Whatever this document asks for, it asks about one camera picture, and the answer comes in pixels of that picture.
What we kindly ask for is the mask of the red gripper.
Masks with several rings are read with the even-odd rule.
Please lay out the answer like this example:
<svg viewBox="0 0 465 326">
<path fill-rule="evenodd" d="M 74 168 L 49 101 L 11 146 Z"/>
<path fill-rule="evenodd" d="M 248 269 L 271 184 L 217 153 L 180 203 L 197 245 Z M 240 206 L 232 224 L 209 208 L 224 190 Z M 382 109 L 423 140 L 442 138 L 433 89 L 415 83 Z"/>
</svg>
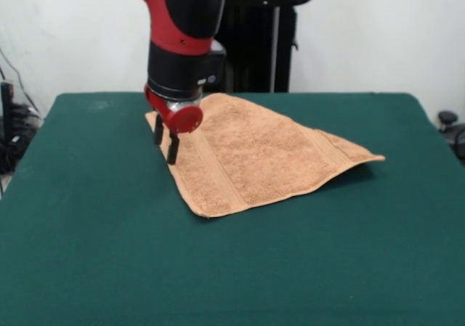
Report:
<svg viewBox="0 0 465 326">
<path fill-rule="evenodd" d="M 179 150 L 178 134 L 191 133 L 196 130 L 202 120 L 203 112 L 200 108 L 202 96 L 193 101 L 172 101 L 162 98 L 145 85 L 145 97 L 150 106 L 156 111 L 153 141 L 160 145 L 163 140 L 164 126 L 169 130 L 170 144 L 166 162 L 174 165 Z"/>
</svg>

